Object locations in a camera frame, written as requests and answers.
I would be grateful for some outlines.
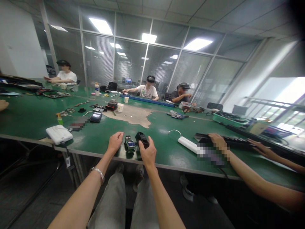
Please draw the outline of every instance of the bracelet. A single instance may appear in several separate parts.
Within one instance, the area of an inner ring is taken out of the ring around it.
[[[99,174],[100,174],[100,176],[101,176],[101,179],[102,179],[102,185],[103,185],[103,183],[105,182],[105,177],[104,177],[104,175],[102,174],[102,172],[101,172],[99,169],[97,169],[97,168],[95,168],[95,167],[92,167],[92,168],[90,169],[89,173],[91,173],[92,170],[96,170],[97,172],[99,172]]]

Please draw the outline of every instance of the hand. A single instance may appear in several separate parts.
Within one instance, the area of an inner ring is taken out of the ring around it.
[[[145,149],[143,143],[139,141],[140,153],[146,169],[155,166],[155,160],[157,154],[157,150],[150,136],[148,136],[148,142],[149,142],[149,147]]]
[[[3,111],[3,110],[5,110],[9,104],[10,104],[10,103],[8,103],[8,102],[5,101],[5,100],[0,100],[0,112]]]
[[[221,137],[219,134],[208,134],[209,137],[211,138],[212,142],[214,143],[214,146],[216,146],[221,152],[224,152],[227,150],[227,143]]]
[[[114,135],[112,135],[109,138],[109,144],[108,144],[108,149],[107,152],[110,152],[112,156],[115,155],[117,150],[120,148],[122,144],[122,139],[123,139],[124,132],[116,132]]]
[[[273,152],[271,149],[269,149],[266,146],[264,146],[262,143],[253,141],[251,139],[248,139],[248,141],[251,144],[255,145],[257,148],[253,147],[253,149],[255,149],[258,153],[260,153],[264,157],[266,157],[266,158],[268,158],[270,160],[273,160],[273,161],[278,161],[281,158],[275,152]]]

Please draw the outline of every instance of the table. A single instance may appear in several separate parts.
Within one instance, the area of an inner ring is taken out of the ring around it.
[[[9,91],[22,93],[20,89],[7,88]],[[56,113],[64,111],[67,108],[74,108],[76,112],[73,116],[81,116],[78,113],[79,107],[91,110],[89,107],[93,103],[105,105],[105,101],[116,97],[95,97],[91,95],[94,88],[87,89],[79,86],[77,92],[71,92],[73,96],[51,99],[44,96],[22,95],[22,97],[5,97],[10,105],[0,113],[0,137],[15,139],[26,142],[33,142],[52,146],[50,143],[41,142],[40,139],[47,137],[45,129],[58,125]],[[86,102],[89,98],[96,98],[95,101],[83,104],[79,107],[74,105]],[[123,103],[123,98],[119,97],[118,102]],[[142,101],[129,100],[128,105],[138,106],[152,110],[148,116],[151,122],[150,127],[144,128],[141,125],[129,124],[125,121],[115,120],[102,116],[100,123],[88,123],[78,132],[72,132],[73,139],[66,143],[68,150],[73,153],[80,182],[86,177],[87,170],[82,165],[79,155],[89,155],[102,157],[107,149],[109,137],[117,131],[123,131],[125,135],[130,135],[135,141],[135,135],[138,131],[146,136],[151,136],[157,148],[156,166],[160,168],[179,170],[190,173],[203,174],[215,177],[225,177],[219,169],[214,168],[209,163],[197,160],[197,155],[177,142],[179,133],[168,131],[172,129],[179,130],[184,137],[196,142],[195,133],[216,132],[224,136],[243,137],[224,126],[212,121],[212,118],[203,113],[188,113],[189,118],[177,120],[166,115],[171,109],[180,111],[178,108],[170,108],[157,104],[146,103]],[[73,122],[73,117],[63,117],[64,126]],[[56,150],[66,152],[62,146],[55,146]],[[250,151],[233,150],[234,153],[254,171],[260,174],[267,181],[293,188],[296,190],[305,190],[305,177],[288,169],[287,167],[265,159],[263,156]],[[114,160],[131,163],[142,163],[137,159],[138,155],[126,155],[123,143],[120,150],[114,156]],[[224,168],[224,171],[230,179],[240,180],[231,166]]]

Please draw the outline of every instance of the gray pants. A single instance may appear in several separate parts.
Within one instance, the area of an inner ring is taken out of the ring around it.
[[[95,212],[88,222],[88,229],[125,229],[126,191],[121,173],[113,174],[105,188]],[[131,229],[159,228],[156,206],[149,179],[138,185],[134,203]]]

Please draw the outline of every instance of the ceiling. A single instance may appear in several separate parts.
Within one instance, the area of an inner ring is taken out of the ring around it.
[[[146,15],[167,21],[283,41],[298,40],[299,30],[287,9],[286,0],[62,0]],[[42,26],[39,0],[11,0]]]

